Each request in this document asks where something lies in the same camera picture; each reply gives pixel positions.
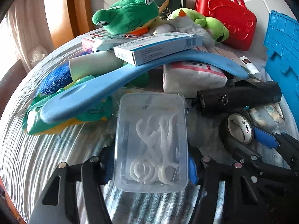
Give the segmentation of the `clear floss pick box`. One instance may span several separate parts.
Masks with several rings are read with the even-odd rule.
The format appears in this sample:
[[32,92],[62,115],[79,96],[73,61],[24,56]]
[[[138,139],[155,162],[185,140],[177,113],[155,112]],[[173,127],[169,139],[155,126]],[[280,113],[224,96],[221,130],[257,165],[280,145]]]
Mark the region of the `clear floss pick box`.
[[180,192],[188,182],[185,100],[129,93],[118,110],[113,183],[132,193]]

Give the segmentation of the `black rolled bag bundle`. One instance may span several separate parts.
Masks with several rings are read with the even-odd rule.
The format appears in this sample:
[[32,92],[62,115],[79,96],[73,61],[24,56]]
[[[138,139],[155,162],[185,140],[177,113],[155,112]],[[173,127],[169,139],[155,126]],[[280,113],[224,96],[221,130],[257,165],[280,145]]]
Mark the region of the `black rolled bag bundle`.
[[241,80],[233,86],[198,91],[191,106],[211,116],[275,104],[281,97],[281,89],[274,81]]

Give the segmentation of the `white small tube bottle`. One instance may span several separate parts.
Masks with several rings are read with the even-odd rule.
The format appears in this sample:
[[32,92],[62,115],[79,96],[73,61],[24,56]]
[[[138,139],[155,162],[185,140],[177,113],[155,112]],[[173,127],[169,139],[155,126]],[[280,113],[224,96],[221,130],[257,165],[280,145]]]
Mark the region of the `white small tube bottle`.
[[256,68],[256,66],[245,56],[240,57],[240,60],[244,64],[244,66],[247,68],[247,70],[250,72],[252,76],[254,76],[257,79],[261,79],[261,73]]

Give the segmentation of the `blue plastic storage crate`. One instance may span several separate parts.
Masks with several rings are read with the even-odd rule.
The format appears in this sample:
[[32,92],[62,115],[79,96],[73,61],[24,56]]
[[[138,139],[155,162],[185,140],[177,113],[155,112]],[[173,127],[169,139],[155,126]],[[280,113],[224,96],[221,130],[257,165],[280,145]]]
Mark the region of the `blue plastic storage crate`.
[[298,22],[272,10],[265,40],[266,71],[279,83],[287,102],[298,103]]

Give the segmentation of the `white tissue pack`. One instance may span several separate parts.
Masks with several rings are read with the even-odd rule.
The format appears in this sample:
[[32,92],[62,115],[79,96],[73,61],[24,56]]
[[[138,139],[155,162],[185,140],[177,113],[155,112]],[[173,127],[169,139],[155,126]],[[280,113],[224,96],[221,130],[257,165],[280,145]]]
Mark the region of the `white tissue pack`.
[[202,63],[180,61],[163,66],[163,91],[195,98],[198,91],[222,88],[228,79],[219,68]]

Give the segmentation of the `blue plastic shoehorn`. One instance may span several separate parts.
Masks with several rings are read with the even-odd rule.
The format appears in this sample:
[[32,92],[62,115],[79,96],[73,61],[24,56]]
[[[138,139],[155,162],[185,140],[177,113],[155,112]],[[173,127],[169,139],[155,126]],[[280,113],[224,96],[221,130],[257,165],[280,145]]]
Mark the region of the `blue plastic shoehorn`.
[[55,124],[73,118],[89,110],[98,101],[107,98],[118,88],[144,72],[164,64],[179,61],[204,62],[238,78],[249,78],[248,73],[231,59],[213,53],[189,49],[139,66],[127,64],[117,70],[69,88],[45,103],[40,112],[41,119],[47,124]]

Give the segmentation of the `light green alien plush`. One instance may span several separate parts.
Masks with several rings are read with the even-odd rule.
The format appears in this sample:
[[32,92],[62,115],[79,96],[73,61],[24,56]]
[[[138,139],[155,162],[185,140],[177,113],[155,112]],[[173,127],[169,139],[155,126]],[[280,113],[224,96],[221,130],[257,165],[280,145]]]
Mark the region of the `light green alien plush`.
[[168,19],[173,20],[179,16],[184,17],[184,13],[189,16],[196,25],[200,25],[203,29],[206,29],[217,43],[222,43],[228,39],[229,30],[222,22],[213,17],[206,17],[192,9],[176,9],[169,15]]

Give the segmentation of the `red toy suitcase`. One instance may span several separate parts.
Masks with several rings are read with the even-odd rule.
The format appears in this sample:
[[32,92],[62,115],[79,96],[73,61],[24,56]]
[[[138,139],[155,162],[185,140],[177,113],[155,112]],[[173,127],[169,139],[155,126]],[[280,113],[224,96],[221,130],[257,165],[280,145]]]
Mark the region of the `red toy suitcase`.
[[244,0],[196,0],[195,10],[222,22],[229,30],[225,44],[235,49],[249,50],[257,19],[254,13],[247,9]]

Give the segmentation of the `blue white medicine box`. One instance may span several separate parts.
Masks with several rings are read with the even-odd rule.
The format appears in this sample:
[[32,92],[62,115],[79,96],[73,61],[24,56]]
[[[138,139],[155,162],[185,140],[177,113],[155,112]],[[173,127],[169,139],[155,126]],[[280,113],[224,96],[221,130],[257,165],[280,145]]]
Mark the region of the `blue white medicine box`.
[[168,32],[148,36],[113,48],[115,56],[133,66],[159,59],[203,45],[203,37],[197,34]]

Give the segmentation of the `dark green gift box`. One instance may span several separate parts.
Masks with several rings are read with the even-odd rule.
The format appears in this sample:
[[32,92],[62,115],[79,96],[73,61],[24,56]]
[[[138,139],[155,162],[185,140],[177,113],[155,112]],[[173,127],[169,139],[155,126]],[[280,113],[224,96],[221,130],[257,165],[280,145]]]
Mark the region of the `dark green gift box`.
[[154,0],[159,9],[159,18],[167,20],[171,13],[186,6],[186,0]]

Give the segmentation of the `green frog plush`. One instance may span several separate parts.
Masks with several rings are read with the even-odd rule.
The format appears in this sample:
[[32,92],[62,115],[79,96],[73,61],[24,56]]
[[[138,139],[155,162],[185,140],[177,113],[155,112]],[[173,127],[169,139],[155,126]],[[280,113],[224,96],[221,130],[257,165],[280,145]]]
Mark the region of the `green frog plush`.
[[154,0],[119,0],[108,9],[97,10],[92,22],[113,35],[141,35],[147,33],[158,15],[159,9]]

